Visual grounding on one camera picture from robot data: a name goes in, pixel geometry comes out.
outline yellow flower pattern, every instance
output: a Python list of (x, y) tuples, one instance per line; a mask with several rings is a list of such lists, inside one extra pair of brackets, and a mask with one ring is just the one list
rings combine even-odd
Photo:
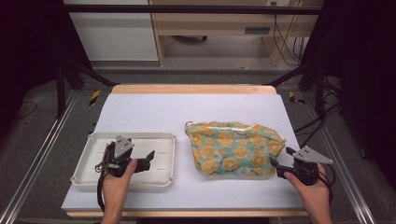
[(269, 158), (276, 159), (286, 143), (275, 130), (260, 124), (189, 121), (185, 133), (195, 167), (204, 175), (269, 178), (275, 174)]

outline person's arm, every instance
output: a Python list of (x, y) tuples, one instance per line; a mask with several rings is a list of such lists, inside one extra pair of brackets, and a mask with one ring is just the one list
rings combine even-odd
[[(325, 175), (323, 166), (318, 164), (319, 171)], [(326, 185), (318, 181), (315, 185), (304, 185), (295, 175), (285, 173), (285, 177), (297, 189), (301, 199), (303, 200), (304, 207), (313, 224), (328, 224), (332, 223), (330, 215), (329, 204), (329, 190)]]
[(103, 182), (103, 195), (105, 198), (105, 213), (102, 224), (120, 223), (122, 209), (128, 194), (129, 183), (136, 169), (137, 159), (133, 159), (127, 166), (122, 177), (106, 175)]

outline gray floor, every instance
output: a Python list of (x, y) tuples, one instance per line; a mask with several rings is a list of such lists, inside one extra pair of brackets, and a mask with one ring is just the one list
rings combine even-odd
[[(162, 68), (155, 65), (142, 65), (134, 67), (135, 70), (126, 70), (127, 67), (117, 70), (111, 67), (111, 70), (107, 70), (109, 67), (99, 66), (97, 71), (104, 77), (121, 83), (262, 84), (282, 76), (292, 66), (270, 66), (268, 56), (265, 51), (262, 51), (262, 42), (259, 40), (257, 38), (209, 37), (206, 43), (211, 45), (209, 48), (205, 43), (185, 43), (173, 39), (170, 42), (169, 51), (167, 51), (167, 64)], [(235, 45), (235, 42), (240, 43), (240, 48)], [(249, 48), (249, 43), (258, 48)], [(203, 51), (192, 50), (197, 46), (204, 48)], [(87, 141), (87, 135), (93, 131), (106, 96), (111, 91), (111, 88), (105, 87), (91, 78), (85, 76), (83, 78), (86, 84), (83, 90), (78, 91), (76, 103), (43, 166), (40, 167), (39, 176), (18, 213), (19, 222), (27, 220), (26, 218), (33, 218), (36, 223), (46, 223), (43, 218), (50, 219), (47, 223), (60, 223), (60, 220), (66, 220), (65, 223), (81, 220), (81, 218), (69, 217), (60, 207), (67, 188), (71, 184), (69, 177), (74, 173), (79, 156)], [(306, 92), (306, 95), (298, 92), (296, 81), (298, 78), (289, 80), (277, 88), (284, 100), (294, 129), (314, 118), (309, 105), (300, 105), (289, 100), (289, 91), (294, 91), (298, 99), (309, 100), (306, 97), (311, 95), (310, 92)], [(95, 105), (89, 105), (92, 93), (96, 90), (101, 90), (98, 101)], [(5, 210), (11, 201), (34, 161), (36, 153), (42, 147), (47, 134), (56, 121), (55, 92), (55, 82), (49, 82), (29, 91), (25, 96), (25, 101), (36, 104), (35, 112), (25, 118), (13, 120), (7, 137), (0, 142), (0, 168), (5, 171), (0, 173), (2, 180), (0, 187), (1, 211)], [(328, 102), (327, 107), (337, 103), (333, 96), (328, 98)], [(20, 114), (17, 116), (27, 115), (33, 110), (33, 104), (23, 104)], [(342, 154), (343, 161), (346, 162), (348, 170), (352, 173), (376, 223), (396, 223), (396, 214), (393, 212), (396, 207), (396, 193), (388, 185), (376, 163), (361, 158), (360, 147), (349, 130), (347, 121), (335, 111), (326, 118), (325, 128)], [(300, 143), (306, 137), (307, 135), (297, 136)], [(323, 154), (328, 155), (329, 153), (325, 139), (320, 133), (314, 135), (308, 145)], [(345, 190), (341, 181), (336, 182), (333, 191), (332, 217), (334, 223), (360, 223), (348, 191)], [(308, 222), (306, 218), (300, 217), (289, 217), (283, 221), (284, 223)]]

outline fabric bag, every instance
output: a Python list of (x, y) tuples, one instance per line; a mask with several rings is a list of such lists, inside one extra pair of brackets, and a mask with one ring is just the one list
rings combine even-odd
[(260, 124), (186, 122), (195, 168), (204, 175), (269, 178), (286, 139)]

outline table surface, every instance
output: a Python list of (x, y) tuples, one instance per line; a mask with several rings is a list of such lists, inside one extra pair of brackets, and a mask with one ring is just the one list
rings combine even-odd
[[(116, 86), (103, 107), (96, 133), (167, 131), (177, 137), (173, 185), (159, 191), (130, 190), (124, 216), (307, 216), (296, 190), (287, 180), (277, 176), (252, 180), (213, 179), (199, 174), (192, 162), (190, 139), (184, 134), (184, 123), (191, 119), (260, 123), (284, 136), (288, 147), (298, 147), (283, 102), (273, 87)], [(282, 151), (278, 161), (290, 166), (292, 157)], [(71, 217), (100, 217), (103, 214), (97, 205), (96, 192), (73, 185), (62, 208)]]

